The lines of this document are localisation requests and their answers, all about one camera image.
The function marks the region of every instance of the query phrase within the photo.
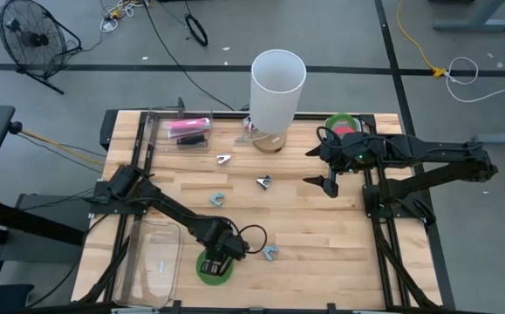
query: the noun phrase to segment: fan guard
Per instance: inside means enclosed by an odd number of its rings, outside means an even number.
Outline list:
[[[78,40],[70,50],[63,30]],[[66,67],[67,57],[81,51],[79,38],[40,4],[8,0],[0,9],[0,38],[17,71],[61,92],[46,80]]]

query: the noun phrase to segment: pink object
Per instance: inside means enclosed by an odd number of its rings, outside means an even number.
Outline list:
[[[185,119],[178,121],[169,121],[168,128],[173,130],[180,129],[194,129],[194,128],[208,128],[209,127],[209,119],[208,118],[200,118],[200,119]]]
[[[353,130],[352,128],[350,128],[348,126],[339,126],[335,130],[333,130],[333,132],[340,135],[340,134],[345,134],[345,133],[353,133],[353,132],[355,132],[355,130]]]

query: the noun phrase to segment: white paper cup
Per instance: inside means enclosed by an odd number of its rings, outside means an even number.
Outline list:
[[[290,126],[306,80],[306,66],[284,50],[262,52],[252,63],[250,118],[264,133],[278,134]]]

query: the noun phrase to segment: green tape roll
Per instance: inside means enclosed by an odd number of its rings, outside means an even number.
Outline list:
[[[196,260],[196,274],[198,274],[198,277],[207,285],[221,285],[226,283],[231,277],[231,274],[233,273],[235,261],[233,261],[229,265],[229,269],[225,272],[223,276],[211,276],[200,272],[201,263],[205,259],[206,259],[206,251],[204,250],[203,252],[200,253],[200,255],[198,255],[198,259]]]
[[[347,113],[336,113],[332,115],[330,118],[328,118],[328,120],[325,121],[325,127],[333,130],[333,126],[338,121],[343,120],[347,121],[354,130],[358,130],[357,121],[355,121],[355,119]]]

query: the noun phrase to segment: gray floor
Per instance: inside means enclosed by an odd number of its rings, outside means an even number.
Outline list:
[[[85,48],[99,39],[98,0],[39,2],[71,27]],[[383,2],[399,67],[426,69],[417,48],[403,38],[395,23],[398,1]],[[183,3],[165,5],[177,16],[184,13]],[[373,1],[208,0],[190,5],[208,31],[210,46],[206,49],[186,40],[187,31],[159,5],[151,9],[168,47],[186,65],[250,65],[259,52],[283,48],[297,53],[307,65],[389,66]],[[465,56],[482,69],[505,70],[505,33],[464,34],[432,29],[434,18],[462,17],[470,10],[467,4],[406,0],[402,21],[437,66],[446,67],[452,58]],[[171,65],[145,12],[135,13],[121,20],[116,31],[105,34],[103,43],[94,51],[77,56],[74,64]],[[505,4],[496,16],[505,18]],[[1,43],[0,63],[10,63]],[[247,73],[190,75],[234,107],[248,102]],[[93,150],[100,150],[99,128],[106,109],[171,106],[178,96],[190,108],[222,109],[177,72],[65,71],[51,81],[66,95],[60,96],[14,72],[2,71],[0,105],[15,106],[15,119],[28,130]],[[403,77],[403,82],[415,131],[424,140],[464,141],[477,133],[505,132],[505,93],[479,103],[462,104],[448,94],[443,78]],[[454,92],[471,99],[502,88],[505,78],[480,78],[468,87],[454,86]],[[399,113],[399,105],[391,76],[311,73],[299,110]],[[432,197],[457,308],[505,313],[505,147],[486,149],[500,169],[493,180],[433,188]],[[17,137],[9,136],[0,151],[0,201],[7,204],[13,204],[20,193],[74,194],[89,188],[98,177]],[[31,274],[40,274],[31,278],[37,286],[35,297],[41,296],[68,267],[10,263],[0,283],[22,282]],[[69,291],[71,286],[57,291],[48,304],[67,302]]]

